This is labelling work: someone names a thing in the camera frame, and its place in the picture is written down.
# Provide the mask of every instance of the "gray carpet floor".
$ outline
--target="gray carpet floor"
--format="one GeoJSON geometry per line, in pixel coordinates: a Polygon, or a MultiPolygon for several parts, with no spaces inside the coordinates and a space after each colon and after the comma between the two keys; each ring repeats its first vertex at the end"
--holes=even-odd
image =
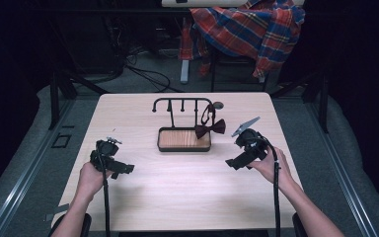
{"type": "MultiPolygon", "coordinates": [[[[171,87],[177,90],[210,90],[210,78],[197,75],[198,61],[190,64],[189,82],[186,85],[180,83],[181,64],[173,51],[165,51],[160,55],[141,53],[131,59],[136,59],[135,67],[165,74],[171,80],[171,87]]],[[[256,84],[234,83],[242,80],[238,76],[250,78],[250,70],[230,67],[217,70],[217,80],[226,82],[217,85],[218,90],[257,91],[261,88],[256,84]]],[[[162,77],[153,77],[166,82],[162,77]]],[[[277,72],[271,75],[267,92],[279,88],[277,77],[277,72]]],[[[150,93],[162,89],[162,86],[155,87],[128,69],[124,69],[118,78],[98,85],[112,93],[150,93]]],[[[44,221],[44,217],[53,213],[58,206],[99,98],[95,92],[80,84],[75,87],[79,94],[76,100],[68,101],[60,95],[62,117],[54,130],[48,130],[49,88],[38,93],[41,103],[36,120],[0,179],[0,236],[48,234],[51,221],[44,221]],[[51,148],[57,134],[71,136],[67,147],[51,148]]],[[[347,120],[338,104],[330,99],[329,133],[323,133],[317,125],[316,105],[304,104],[300,99],[302,91],[303,88],[297,88],[283,98],[272,101],[306,194],[345,236],[379,236],[379,195],[362,171],[359,147],[347,120]],[[347,173],[352,190],[346,190],[342,185],[344,178],[337,172],[340,167],[334,163],[334,157],[341,161],[341,169],[347,173]],[[356,194],[357,199],[351,200],[348,197],[350,192],[356,194]],[[362,207],[361,212],[356,211],[357,205],[362,207]],[[360,221],[362,213],[368,220],[364,224],[360,221]]],[[[274,231],[270,229],[268,233],[273,236],[274,231]]],[[[92,232],[90,236],[105,236],[105,233],[92,232]]],[[[295,234],[293,229],[283,229],[281,236],[295,234]]]]}

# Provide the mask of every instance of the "forearm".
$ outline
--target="forearm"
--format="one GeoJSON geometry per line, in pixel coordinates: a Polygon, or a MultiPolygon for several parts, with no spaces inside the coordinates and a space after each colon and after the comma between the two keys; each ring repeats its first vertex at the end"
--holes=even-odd
{"type": "Polygon", "coordinates": [[[80,236],[85,213],[90,202],[91,199],[88,197],[76,196],[72,200],[63,220],[51,236],[80,236]]]}
{"type": "Polygon", "coordinates": [[[332,223],[332,221],[323,213],[313,202],[306,196],[303,190],[294,181],[293,185],[288,188],[282,188],[291,204],[297,211],[304,229],[308,236],[343,236],[341,231],[332,223]]]}

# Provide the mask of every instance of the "brown bow tie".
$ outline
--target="brown bow tie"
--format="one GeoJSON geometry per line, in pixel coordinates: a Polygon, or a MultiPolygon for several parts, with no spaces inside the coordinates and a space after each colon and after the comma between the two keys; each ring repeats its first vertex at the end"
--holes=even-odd
{"type": "Polygon", "coordinates": [[[221,119],[217,123],[213,124],[212,126],[196,125],[195,126],[196,138],[198,139],[202,138],[210,130],[217,133],[224,134],[224,131],[226,130],[226,122],[224,121],[224,119],[221,119]]]}

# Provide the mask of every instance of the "hand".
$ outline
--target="hand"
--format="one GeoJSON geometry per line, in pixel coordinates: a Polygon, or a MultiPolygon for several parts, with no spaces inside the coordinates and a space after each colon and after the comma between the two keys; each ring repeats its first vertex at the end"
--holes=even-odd
{"type": "MultiPolygon", "coordinates": [[[[279,160],[279,176],[278,176],[278,185],[280,188],[285,186],[292,185],[293,179],[291,177],[290,168],[288,167],[287,160],[285,158],[282,150],[274,147],[276,156],[279,160]]],[[[274,172],[274,158],[271,148],[268,146],[266,148],[266,154],[264,160],[262,161],[253,161],[248,166],[257,169],[268,181],[273,183],[273,172],[274,172]]]]}
{"type": "MultiPolygon", "coordinates": [[[[113,171],[106,171],[107,178],[113,174],[113,171]]],[[[95,167],[87,162],[83,165],[79,177],[76,194],[78,197],[86,198],[91,201],[101,187],[103,186],[103,172],[98,171],[95,167]]]]}

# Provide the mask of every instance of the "background table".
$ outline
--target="background table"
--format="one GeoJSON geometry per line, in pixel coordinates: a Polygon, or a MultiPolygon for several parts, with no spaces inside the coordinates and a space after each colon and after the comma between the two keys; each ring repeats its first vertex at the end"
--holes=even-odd
{"type": "MultiPolygon", "coordinates": [[[[199,102],[198,120],[207,105],[199,102]]],[[[194,125],[194,102],[173,102],[176,127],[194,125]]],[[[96,141],[107,136],[122,141],[114,159],[135,165],[129,175],[109,179],[111,230],[218,230],[273,228],[272,184],[256,170],[235,171],[225,160],[243,152],[231,134],[240,123],[260,116],[251,126],[288,160],[294,179],[300,183],[271,99],[266,93],[106,94],[101,97],[85,135],[60,204],[75,194],[79,172],[89,161],[96,141]],[[211,132],[208,152],[160,152],[159,128],[171,126],[167,102],[159,98],[207,98],[222,102],[216,120],[225,119],[225,134],[211,132]]],[[[295,212],[280,194],[281,227],[292,227],[295,212]]],[[[91,230],[105,230],[104,193],[99,191],[88,213],[91,230]]]]}

